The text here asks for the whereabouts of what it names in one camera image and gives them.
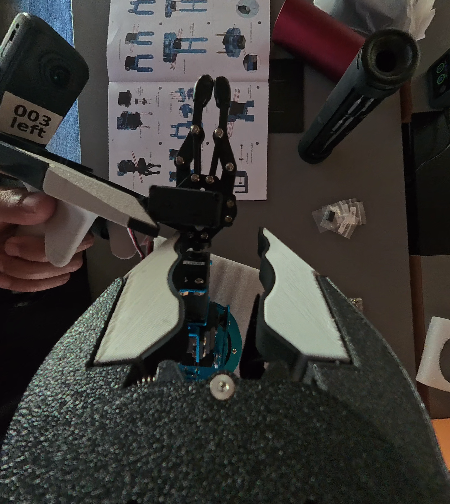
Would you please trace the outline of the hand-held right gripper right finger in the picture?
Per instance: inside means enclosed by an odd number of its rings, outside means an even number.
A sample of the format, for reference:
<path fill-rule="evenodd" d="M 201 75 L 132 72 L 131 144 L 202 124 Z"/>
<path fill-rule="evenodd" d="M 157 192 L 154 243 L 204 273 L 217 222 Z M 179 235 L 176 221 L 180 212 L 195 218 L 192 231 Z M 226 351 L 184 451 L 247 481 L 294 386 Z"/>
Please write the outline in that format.
<path fill-rule="evenodd" d="M 266 228 L 258 234 L 259 301 L 256 347 L 268 363 L 284 362 L 299 381 L 310 362 L 350 363 L 317 272 Z"/>

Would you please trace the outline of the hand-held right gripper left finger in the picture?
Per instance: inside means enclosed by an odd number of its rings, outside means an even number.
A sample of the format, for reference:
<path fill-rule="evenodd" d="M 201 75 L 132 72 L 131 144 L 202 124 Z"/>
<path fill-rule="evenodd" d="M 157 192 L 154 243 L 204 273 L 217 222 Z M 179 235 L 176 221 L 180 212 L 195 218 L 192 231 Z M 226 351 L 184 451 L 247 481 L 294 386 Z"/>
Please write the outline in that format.
<path fill-rule="evenodd" d="M 107 324 L 94 365 L 143 359 L 156 368 L 164 360 L 178 361 L 188 346 L 184 302 L 172 282 L 181 259 L 179 235 L 163 240 L 125 277 L 125 284 Z"/>

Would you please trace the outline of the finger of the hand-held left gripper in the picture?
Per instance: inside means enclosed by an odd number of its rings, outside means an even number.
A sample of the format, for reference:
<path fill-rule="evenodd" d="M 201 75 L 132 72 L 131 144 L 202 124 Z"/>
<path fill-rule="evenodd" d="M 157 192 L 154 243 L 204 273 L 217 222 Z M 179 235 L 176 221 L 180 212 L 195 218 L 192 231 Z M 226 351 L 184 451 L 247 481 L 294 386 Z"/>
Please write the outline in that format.
<path fill-rule="evenodd" d="M 158 224 L 148 215 L 140 200 L 121 186 L 111 186 L 62 163 L 48 161 L 42 189 L 51 197 L 113 223 L 148 236 L 159 235 Z"/>

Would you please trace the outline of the black blue toy robot arm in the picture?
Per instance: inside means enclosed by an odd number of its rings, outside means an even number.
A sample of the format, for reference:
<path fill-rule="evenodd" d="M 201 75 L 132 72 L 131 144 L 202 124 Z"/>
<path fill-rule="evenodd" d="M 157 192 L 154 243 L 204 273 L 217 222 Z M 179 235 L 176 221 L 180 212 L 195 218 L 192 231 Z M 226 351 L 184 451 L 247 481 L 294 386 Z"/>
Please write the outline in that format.
<path fill-rule="evenodd" d="M 149 214 L 179 232 L 176 252 L 180 258 L 170 280 L 184 303 L 184 322 L 173 338 L 175 346 L 166 344 L 164 349 L 171 350 L 171 359 L 188 381 L 203 381 L 226 369 L 234 348 L 228 335 L 230 308 L 210 300 L 211 258 L 207 251 L 211 239 L 232 226 L 237 215 L 237 164 L 227 133 L 231 96 L 226 77 L 203 75 L 197 80 L 190 132 L 175 160 L 176 186 L 152 186 L 149 190 Z M 202 115 L 212 97 L 219 120 L 212 133 L 214 150 L 206 174 L 202 173 Z"/>

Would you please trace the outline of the small black desk flap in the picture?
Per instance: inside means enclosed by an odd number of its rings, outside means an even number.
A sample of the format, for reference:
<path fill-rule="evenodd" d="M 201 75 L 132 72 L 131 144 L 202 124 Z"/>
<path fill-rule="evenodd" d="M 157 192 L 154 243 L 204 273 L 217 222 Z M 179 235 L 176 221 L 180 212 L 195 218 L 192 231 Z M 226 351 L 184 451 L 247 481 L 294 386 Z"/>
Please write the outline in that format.
<path fill-rule="evenodd" d="M 272 59 L 269 69 L 268 133 L 304 131 L 304 65 L 296 59 Z"/>

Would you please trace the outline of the person's left hand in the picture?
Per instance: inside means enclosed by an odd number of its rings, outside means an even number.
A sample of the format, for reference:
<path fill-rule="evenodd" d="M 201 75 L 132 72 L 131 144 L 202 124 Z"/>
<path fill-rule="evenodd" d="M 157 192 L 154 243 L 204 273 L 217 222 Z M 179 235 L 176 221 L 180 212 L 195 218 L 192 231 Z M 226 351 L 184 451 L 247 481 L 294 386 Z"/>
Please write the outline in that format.
<path fill-rule="evenodd" d="M 0 288 L 38 292 L 65 284 L 80 269 L 83 251 L 93 245 L 88 233 L 69 264 L 58 268 L 45 255 L 42 237 L 15 236 L 18 225 L 37 225 L 52 217 L 57 201 L 42 192 L 0 187 Z"/>

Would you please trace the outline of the bunch of small screw bags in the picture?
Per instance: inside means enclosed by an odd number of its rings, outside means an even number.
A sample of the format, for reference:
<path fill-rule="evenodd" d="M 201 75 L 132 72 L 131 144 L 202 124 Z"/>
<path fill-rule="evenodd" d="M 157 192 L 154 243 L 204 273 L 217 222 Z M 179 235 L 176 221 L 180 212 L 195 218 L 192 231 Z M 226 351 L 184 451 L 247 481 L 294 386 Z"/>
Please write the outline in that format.
<path fill-rule="evenodd" d="M 366 224 L 363 202 L 356 198 L 322 206 L 312 216 L 320 233 L 332 231 L 345 238 L 350 238 L 356 227 Z"/>

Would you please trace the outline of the printed instruction sheet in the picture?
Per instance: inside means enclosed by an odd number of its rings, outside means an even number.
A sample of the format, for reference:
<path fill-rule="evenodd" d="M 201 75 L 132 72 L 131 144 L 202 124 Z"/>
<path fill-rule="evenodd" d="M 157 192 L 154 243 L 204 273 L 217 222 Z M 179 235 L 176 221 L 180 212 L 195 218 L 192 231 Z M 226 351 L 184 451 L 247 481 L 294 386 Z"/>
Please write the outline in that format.
<path fill-rule="evenodd" d="M 266 200 L 270 1 L 111 1 L 109 180 L 147 195 L 176 184 L 178 149 L 208 74 L 231 86 L 239 200 Z"/>

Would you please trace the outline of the white foam piece with hole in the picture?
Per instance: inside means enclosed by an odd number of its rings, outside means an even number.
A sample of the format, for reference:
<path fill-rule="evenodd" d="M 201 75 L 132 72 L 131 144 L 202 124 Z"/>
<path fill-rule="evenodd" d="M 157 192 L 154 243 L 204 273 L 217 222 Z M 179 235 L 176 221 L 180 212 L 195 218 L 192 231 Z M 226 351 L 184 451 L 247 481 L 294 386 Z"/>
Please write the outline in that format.
<path fill-rule="evenodd" d="M 416 380 L 426 386 L 450 393 L 450 382 L 443 377 L 440 367 L 440 354 L 450 340 L 450 319 L 432 317 Z"/>

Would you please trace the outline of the person's dark clothing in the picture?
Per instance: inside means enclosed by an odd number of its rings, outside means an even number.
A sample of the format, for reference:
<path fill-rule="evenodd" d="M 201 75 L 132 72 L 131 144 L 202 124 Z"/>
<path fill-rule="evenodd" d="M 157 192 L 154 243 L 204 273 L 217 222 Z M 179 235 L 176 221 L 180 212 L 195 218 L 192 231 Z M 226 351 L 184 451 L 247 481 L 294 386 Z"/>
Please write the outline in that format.
<path fill-rule="evenodd" d="M 86 266 L 46 291 L 18 294 L 0 288 L 0 450 L 33 375 L 90 303 Z"/>

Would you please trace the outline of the black ribbed tube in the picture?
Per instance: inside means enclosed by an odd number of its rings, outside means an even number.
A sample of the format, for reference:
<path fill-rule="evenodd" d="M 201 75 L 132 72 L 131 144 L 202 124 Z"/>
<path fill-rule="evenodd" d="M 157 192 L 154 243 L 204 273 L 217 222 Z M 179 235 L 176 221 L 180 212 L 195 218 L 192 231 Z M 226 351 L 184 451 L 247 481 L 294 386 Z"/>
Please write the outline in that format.
<path fill-rule="evenodd" d="M 326 159 L 382 100 L 417 69 L 419 50 L 411 34 L 394 28 L 369 36 L 298 145 L 307 163 Z"/>

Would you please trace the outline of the red metal cylinder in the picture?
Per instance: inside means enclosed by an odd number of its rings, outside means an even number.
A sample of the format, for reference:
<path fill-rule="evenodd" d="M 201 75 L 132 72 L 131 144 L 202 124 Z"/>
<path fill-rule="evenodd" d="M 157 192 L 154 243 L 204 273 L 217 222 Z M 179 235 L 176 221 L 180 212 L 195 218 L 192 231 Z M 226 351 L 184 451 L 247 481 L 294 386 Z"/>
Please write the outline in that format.
<path fill-rule="evenodd" d="M 285 1 L 273 26 L 272 42 L 337 83 L 365 38 L 309 1 Z"/>

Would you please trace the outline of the white crumpled tissue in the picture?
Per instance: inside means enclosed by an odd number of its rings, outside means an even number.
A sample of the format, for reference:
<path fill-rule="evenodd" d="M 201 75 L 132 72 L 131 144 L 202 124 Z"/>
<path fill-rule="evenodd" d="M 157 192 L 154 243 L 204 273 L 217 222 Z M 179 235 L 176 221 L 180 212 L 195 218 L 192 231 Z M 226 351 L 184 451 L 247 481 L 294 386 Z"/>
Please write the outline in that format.
<path fill-rule="evenodd" d="M 361 35 L 397 28 L 416 41 L 425 37 L 435 16 L 434 1 L 314 1 L 314 5 Z"/>

